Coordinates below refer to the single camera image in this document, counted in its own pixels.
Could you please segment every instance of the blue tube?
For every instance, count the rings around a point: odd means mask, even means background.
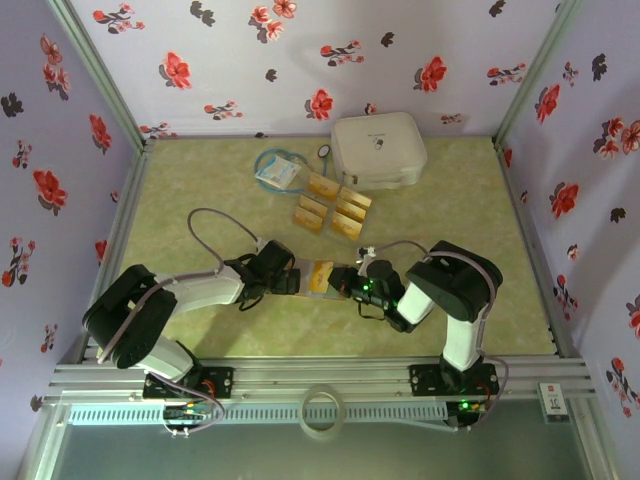
[[[299,153],[295,153],[295,152],[289,152],[287,150],[284,150],[282,148],[272,148],[269,150],[265,150],[264,152],[262,152],[258,158],[256,158],[256,163],[253,165],[253,173],[258,173],[258,171],[260,170],[260,164],[262,163],[262,161],[268,157],[268,156],[273,156],[273,155],[278,155],[279,157],[284,158],[285,160],[289,160],[290,162],[294,162],[296,159],[300,160],[304,165],[306,165],[309,170],[311,170],[311,167],[309,166],[309,162],[307,161],[306,158],[304,158],[302,155],[300,155]],[[327,176],[327,159],[326,157],[322,159],[323,165],[322,165],[322,176],[326,177]],[[274,188],[271,185],[269,185],[268,183],[263,182],[262,180],[258,180],[258,184],[264,188],[266,191],[271,192],[271,193],[283,193],[283,194],[298,194],[298,193],[302,193],[304,192],[304,188],[296,188],[296,189],[292,189],[292,190],[280,190],[278,188]]]

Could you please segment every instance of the flower pattern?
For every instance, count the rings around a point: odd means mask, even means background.
[[[553,295],[556,297],[558,303],[562,306],[564,313],[564,319],[571,320],[571,312],[575,312],[578,309],[578,301],[569,295],[567,290],[567,279],[564,275],[558,275],[556,278],[557,287],[553,287]]]
[[[31,240],[25,248],[22,245],[22,238],[13,237],[9,242],[9,248],[12,251],[9,269],[2,272],[2,285],[6,288],[12,287],[16,280],[20,285],[27,281],[29,258],[36,249],[36,242]]]
[[[320,49],[320,55],[324,58],[328,58],[327,65],[330,67],[336,67],[338,65],[344,65],[345,63],[364,62],[364,56],[355,56],[356,50],[360,49],[361,45],[358,40],[351,40],[346,47],[332,47],[331,45],[325,45]]]
[[[307,118],[328,120],[329,111],[333,108],[333,98],[321,88],[311,96],[310,100],[305,102],[304,108],[307,111]]]
[[[89,123],[91,125],[94,145],[99,150],[102,150],[103,155],[106,154],[107,150],[111,147],[111,135],[107,133],[107,126],[102,120],[102,117],[93,113],[89,115]]]
[[[556,219],[575,208],[579,191],[580,187],[576,184],[566,185],[562,182],[556,185],[553,195],[549,196],[551,212]]]
[[[140,132],[148,139],[155,140],[159,138],[175,138],[177,133],[169,132],[169,124],[167,122],[160,123],[157,127],[140,126]]]
[[[18,153],[16,153],[16,156],[13,157],[11,165],[16,168],[19,168],[20,166],[22,166],[22,168],[27,168],[31,150],[33,150],[31,144],[26,145],[22,140],[18,140]]]
[[[166,80],[167,87],[176,87],[180,90],[191,88],[189,64],[174,52],[167,53],[166,58],[158,67],[158,71],[160,76]]]
[[[560,95],[560,84],[545,87],[540,92],[538,103],[535,105],[538,122],[542,125],[545,119],[553,113],[558,106],[558,95]]]
[[[526,70],[527,65],[525,63],[519,63],[511,69],[491,68],[487,72],[487,77],[491,79],[489,85],[504,85],[509,82],[521,83]]]
[[[633,416],[631,407],[640,410],[640,395],[631,388],[629,379],[624,371],[623,361],[619,357],[613,357],[611,359],[611,369],[607,369],[605,375],[613,393],[620,399],[622,414],[626,418],[631,418]]]
[[[418,69],[414,75],[416,85],[414,90],[422,90],[425,93],[435,92],[438,90],[438,83],[444,79],[447,73],[447,67],[441,57],[433,57],[431,62],[424,67]]]
[[[242,112],[235,111],[238,108],[236,102],[229,100],[224,105],[214,107],[213,105],[205,105],[204,112],[211,115],[212,120],[225,120],[227,118],[236,117],[242,118]]]
[[[38,201],[46,210],[52,210],[54,216],[67,204],[67,192],[60,188],[60,181],[51,170],[34,170],[33,180],[38,191]]]
[[[120,4],[117,12],[105,13],[102,10],[93,12],[93,19],[101,25],[107,26],[107,32],[117,35],[124,33],[128,29],[143,30],[145,25],[142,22],[131,23],[131,16],[136,13],[127,3]]]
[[[44,74],[44,81],[47,84],[47,88],[50,92],[56,90],[61,100],[69,100],[69,91],[71,90],[69,73],[62,68],[62,66],[60,66],[57,71],[54,68],[62,62],[62,55],[60,54],[58,44],[53,43],[49,40],[49,37],[43,34],[42,37],[40,37],[40,48],[47,56],[47,63],[42,67],[42,73]]]

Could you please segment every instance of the wall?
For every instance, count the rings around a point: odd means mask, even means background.
[[[559,0],[72,3],[147,136],[328,134],[392,111],[491,135]]]
[[[636,0],[585,2],[506,142],[557,315],[587,360],[628,478],[640,469],[638,13]]]
[[[4,480],[17,472],[54,366],[81,333],[133,147],[44,2],[4,5],[0,32]]]

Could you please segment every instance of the card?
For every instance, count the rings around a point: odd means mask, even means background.
[[[333,216],[331,217],[331,229],[345,235],[347,238],[355,242],[360,236],[362,224],[339,212],[333,212]]]
[[[323,205],[320,202],[316,202],[312,198],[307,197],[306,195],[300,195],[300,200],[298,204],[304,208],[306,211],[314,213],[319,217],[326,217],[327,212],[329,211],[329,207]]]
[[[297,223],[305,228],[308,228],[314,233],[320,233],[322,230],[322,217],[308,212],[301,206],[296,207],[296,211],[293,214],[293,223]]]
[[[336,200],[336,212],[340,212],[360,223],[364,222],[364,216],[367,214],[367,211],[364,208],[360,208],[357,205],[342,200],[341,198]]]
[[[333,202],[338,197],[340,185],[322,175],[312,172],[311,175],[309,175],[307,190]]]

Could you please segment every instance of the white box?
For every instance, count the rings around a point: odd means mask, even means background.
[[[331,129],[331,150],[338,181],[359,191],[413,185],[427,163],[408,113],[342,118]]]

